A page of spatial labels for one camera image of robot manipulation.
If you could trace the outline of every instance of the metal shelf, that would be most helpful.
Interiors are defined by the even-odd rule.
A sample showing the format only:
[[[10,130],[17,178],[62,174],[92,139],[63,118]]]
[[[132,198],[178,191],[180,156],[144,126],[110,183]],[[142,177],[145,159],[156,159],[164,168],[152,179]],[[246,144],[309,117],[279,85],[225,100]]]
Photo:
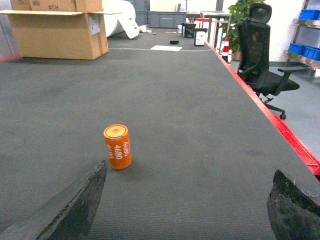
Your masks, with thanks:
[[[284,51],[284,54],[287,55],[290,59],[294,59],[299,61],[302,64],[308,65],[314,69],[320,69],[320,61],[313,60],[311,58],[307,58],[305,56],[295,54],[290,51]]]
[[[292,23],[299,27],[320,29],[320,20],[294,19]]]

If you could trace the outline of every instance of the cardboard box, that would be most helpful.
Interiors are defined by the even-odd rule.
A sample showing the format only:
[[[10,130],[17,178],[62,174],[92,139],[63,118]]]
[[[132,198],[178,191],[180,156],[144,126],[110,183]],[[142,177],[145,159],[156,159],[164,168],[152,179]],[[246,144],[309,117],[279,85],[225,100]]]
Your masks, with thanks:
[[[7,14],[23,57],[93,60],[108,52],[103,14],[13,11]]]
[[[102,0],[30,0],[33,11],[93,13],[103,11]]]
[[[31,5],[29,0],[10,0],[12,10],[30,11]]]
[[[76,0],[75,8],[77,12],[92,13],[103,11],[102,0]]]
[[[30,0],[33,11],[76,12],[75,0]]]

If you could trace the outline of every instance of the can lid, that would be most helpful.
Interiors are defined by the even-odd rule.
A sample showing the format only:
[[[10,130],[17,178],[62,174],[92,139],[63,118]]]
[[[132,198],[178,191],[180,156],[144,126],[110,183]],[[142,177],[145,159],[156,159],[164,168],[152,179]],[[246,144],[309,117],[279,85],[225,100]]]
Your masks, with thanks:
[[[126,126],[115,124],[115,125],[108,126],[104,130],[104,135],[110,139],[120,139],[121,137],[125,136],[127,132],[128,132],[128,128]]]

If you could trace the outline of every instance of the orange cylinder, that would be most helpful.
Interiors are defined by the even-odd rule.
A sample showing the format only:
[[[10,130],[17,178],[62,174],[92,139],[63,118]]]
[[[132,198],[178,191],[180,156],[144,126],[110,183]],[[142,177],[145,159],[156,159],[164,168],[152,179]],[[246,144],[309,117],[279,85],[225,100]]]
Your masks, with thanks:
[[[131,163],[128,128],[120,124],[111,125],[104,130],[103,135],[110,166],[116,170],[128,167]]]

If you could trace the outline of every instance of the chair backrest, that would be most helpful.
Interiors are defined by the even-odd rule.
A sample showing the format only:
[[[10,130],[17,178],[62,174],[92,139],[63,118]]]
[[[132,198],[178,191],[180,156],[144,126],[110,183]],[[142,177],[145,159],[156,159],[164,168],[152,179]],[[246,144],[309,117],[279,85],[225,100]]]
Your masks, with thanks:
[[[246,20],[237,28],[241,51],[237,73],[252,89],[260,89],[269,72],[270,26]]]

